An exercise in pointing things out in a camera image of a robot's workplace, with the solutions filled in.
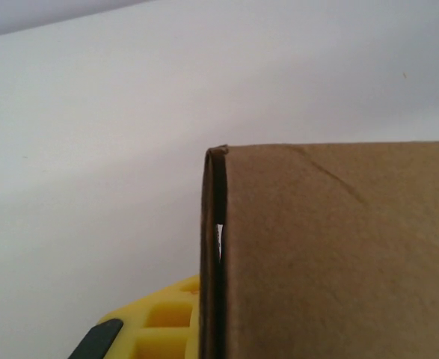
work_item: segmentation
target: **box flap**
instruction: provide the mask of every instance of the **box flap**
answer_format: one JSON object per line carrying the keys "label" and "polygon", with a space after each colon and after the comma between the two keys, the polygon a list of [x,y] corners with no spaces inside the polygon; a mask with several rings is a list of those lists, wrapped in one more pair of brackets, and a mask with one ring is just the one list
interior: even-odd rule
{"label": "box flap", "polygon": [[439,358],[439,143],[221,149],[227,240],[201,299],[224,305],[202,334],[226,358]]}
{"label": "box flap", "polygon": [[218,225],[226,214],[227,147],[206,154],[203,177],[200,258],[200,348],[201,358],[221,358],[224,344],[224,296]]}

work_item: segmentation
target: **brown cardboard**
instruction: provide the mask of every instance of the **brown cardboard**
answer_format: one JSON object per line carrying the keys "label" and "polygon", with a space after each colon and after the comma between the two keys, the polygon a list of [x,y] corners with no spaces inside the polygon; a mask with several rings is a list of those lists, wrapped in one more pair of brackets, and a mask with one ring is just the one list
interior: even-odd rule
{"label": "brown cardboard", "polygon": [[439,358],[439,143],[210,150],[201,290],[202,358]]}

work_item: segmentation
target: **crease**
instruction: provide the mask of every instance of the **crease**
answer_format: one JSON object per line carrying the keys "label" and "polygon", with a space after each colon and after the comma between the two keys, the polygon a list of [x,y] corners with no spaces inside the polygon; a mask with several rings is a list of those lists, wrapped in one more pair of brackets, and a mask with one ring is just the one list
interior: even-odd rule
{"label": "crease", "polygon": [[423,243],[424,245],[429,246],[430,248],[435,248],[439,250],[439,243],[431,241],[428,239],[428,236],[432,236],[430,233],[426,233],[425,235],[421,232],[417,232],[407,221],[404,220],[403,216],[398,213],[391,213],[388,208],[377,208],[377,206],[373,206],[365,197],[352,185],[349,185],[346,181],[338,177],[336,174],[330,172],[327,168],[319,164],[316,160],[312,158],[312,156],[301,147],[296,146],[288,146],[288,148],[294,152],[299,153],[307,162],[316,168],[321,173],[325,174],[329,178],[338,182],[340,186],[346,190],[357,202],[364,205],[370,215],[377,215],[382,220],[395,225],[400,230],[406,232],[410,237],[414,238],[416,241]]}
{"label": "crease", "polygon": [[299,153],[303,159],[305,159],[316,170],[326,175],[334,182],[337,182],[342,189],[344,189],[350,196],[352,196],[358,203],[363,206],[369,206],[369,201],[353,186],[347,183],[344,179],[340,178],[336,174],[330,172],[326,167],[318,163],[312,156],[302,147],[289,147],[292,151]]}

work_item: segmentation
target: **yellow plastic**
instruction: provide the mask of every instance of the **yellow plastic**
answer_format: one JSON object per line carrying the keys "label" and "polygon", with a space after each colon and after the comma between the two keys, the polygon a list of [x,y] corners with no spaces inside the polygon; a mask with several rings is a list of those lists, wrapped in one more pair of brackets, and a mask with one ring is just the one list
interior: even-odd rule
{"label": "yellow plastic", "polygon": [[105,359],[197,359],[199,276],[109,313],[123,327]]}

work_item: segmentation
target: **yellow grid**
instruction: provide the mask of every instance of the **yellow grid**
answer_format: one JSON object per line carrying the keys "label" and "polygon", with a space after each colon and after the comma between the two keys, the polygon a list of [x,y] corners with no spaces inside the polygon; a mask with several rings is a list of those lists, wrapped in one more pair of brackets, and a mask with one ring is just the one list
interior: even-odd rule
{"label": "yellow grid", "polygon": [[196,275],[109,313],[123,327],[104,359],[197,359],[198,311]]}

